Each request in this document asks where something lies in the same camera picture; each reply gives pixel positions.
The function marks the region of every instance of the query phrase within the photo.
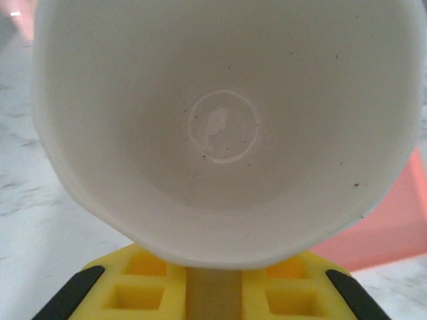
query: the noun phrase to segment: white marble surface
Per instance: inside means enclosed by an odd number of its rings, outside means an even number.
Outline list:
[[[12,33],[0,43],[0,320],[30,319],[83,265],[130,243],[58,182],[31,123],[30,86],[31,44]],[[427,319],[427,257],[355,276],[392,319]]]

